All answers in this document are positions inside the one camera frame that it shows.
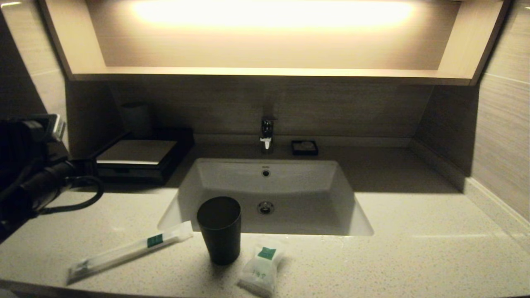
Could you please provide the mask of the small sachet green label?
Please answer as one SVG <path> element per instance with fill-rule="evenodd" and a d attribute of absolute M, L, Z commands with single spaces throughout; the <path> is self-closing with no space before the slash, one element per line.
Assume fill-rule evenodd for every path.
<path fill-rule="evenodd" d="M 252 258 L 242 269 L 237 285 L 260 298 L 272 298 L 278 266 L 286 248 L 286 241 L 281 239 L 263 238 L 257 241 Z"/>

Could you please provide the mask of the warm niche light strip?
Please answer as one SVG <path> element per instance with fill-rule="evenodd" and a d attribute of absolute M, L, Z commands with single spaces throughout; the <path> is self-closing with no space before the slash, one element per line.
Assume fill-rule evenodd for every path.
<path fill-rule="evenodd" d="M 143 22 L 187 29 L 350 29 L 401 24 L 409 1 L 388 0 L 136 0 Z"/>

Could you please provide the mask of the grey cup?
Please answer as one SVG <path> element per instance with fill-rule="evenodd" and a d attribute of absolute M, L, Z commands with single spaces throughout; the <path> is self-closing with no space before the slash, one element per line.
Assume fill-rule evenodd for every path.
<path fill-rule="evenodd" d="M 126 129 L 135 138 L 148 138 L 153 135 L 151 109 L 147 103 L 131 102 L 120 106 Z"/>

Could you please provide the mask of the chrome faucet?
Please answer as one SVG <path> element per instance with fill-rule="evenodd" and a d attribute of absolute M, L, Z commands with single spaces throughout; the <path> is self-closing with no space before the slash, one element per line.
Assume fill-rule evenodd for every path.
<path fill-rule="evenodd" d="M 259 141 L 263 154 L 271 154 L 273 152 L 273 127 L 276 120 L 273 116 L 264 116 L 261 119 Z"/>

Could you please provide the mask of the black soap dish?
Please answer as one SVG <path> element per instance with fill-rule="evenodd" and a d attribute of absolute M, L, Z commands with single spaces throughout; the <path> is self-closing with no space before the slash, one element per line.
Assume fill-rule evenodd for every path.
<path fill-rule="evenodd" d="M 293 155 L 299 156 L 317 156 L 319 153 L 315 141 L 293 140 L 291 141 L 291 151 Z"/>

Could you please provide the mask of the dental kit packet green label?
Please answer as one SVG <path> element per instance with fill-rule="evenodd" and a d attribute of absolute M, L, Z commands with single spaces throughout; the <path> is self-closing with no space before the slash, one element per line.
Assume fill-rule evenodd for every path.
<path fill-rule="evenodd" d="M 95 256 L 85 258 L 70 266 L 68 270 L 67 285 L 76 283 L 87 277 L 94 276 L 103 271 L 132 262 L 150 253 L 161 250 L 170 245 L 184 242 L 193 237 L 193 225 L 191 221 L 185 221 L 169 230 L 154 236 L 140 239 L 118 248 L 99 253 Z"/>

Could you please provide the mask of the black amenity tray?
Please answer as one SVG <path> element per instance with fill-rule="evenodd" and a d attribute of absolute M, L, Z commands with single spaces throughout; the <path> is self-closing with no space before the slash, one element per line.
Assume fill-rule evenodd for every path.
<path fill-rule="evenodd" d="M 113 144 L 117 143 L 118 141 L 121 141 L 123 139 L 132 139 L 132 140 L 163 140 L 163 141 L 177 141 L 178 144 L 176 146 L 176 149 L 174 151 L 174 157 L 170 164 L 170 166 L 167 168 L 167 181 L 169 180 L 170 176 L 173 174 L 173 172 L 176 170 L 177 166 L 182 162 L 184 157 L 189 153 L 189 151 L 192 149 L 192 147 L 195 145 L 195 140 L 193 137 L 193 131 L 190 128 L 157 128 L 153 131 L 153 135 L 148 138 L 135 138 L 131 133 L 126 134 L 122 138 L 118 139 L 117 141 L 113 142 L 112 144 L 108 145 L 106 148 L 102 149 L 102 151 L 99 151 L 99 156 L 101 153 L 103 153 L 105 150 L 110 148 Z M 147 183 L 123 183 L 123 184 L 146 184 Z"/>

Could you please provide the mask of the wooden wall niche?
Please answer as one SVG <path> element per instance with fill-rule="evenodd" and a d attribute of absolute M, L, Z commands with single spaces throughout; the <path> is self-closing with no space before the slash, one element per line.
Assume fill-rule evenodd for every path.
<path fill-rule="evenodd" d="M 136 0 L 39 0 L 73 80 L 126 75 L 336 77 L 475 85 L 511 0 L 388 0 L 407 21 L 350 29 L 187 29 L 143 22 Z"/>

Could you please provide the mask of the black plastic cup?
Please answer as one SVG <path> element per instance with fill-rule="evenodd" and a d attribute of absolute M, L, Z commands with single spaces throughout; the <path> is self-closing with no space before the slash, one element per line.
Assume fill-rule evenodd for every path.
<path fill-rule="evenodd" d="M 242 210 L 239 202 L 227 196 L 211 198 L 199 207 L 197 221 L 210 260 L 219 266 L 235 262 L 241 250 Z"/>

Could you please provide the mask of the white ceramic sink basin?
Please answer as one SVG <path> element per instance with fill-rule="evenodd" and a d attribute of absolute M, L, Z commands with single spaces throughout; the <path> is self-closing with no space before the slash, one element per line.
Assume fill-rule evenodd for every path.
<path fill-rule="evenodd" d="M 242 210 L 242 233 L 372 236 L 373 228 L 335 161 L 195 160 L 158 228 L 191 221 L 208 199 L 227 196 Z M 272 202 L 272 214 L 260 214 L 260 202 Z"/>

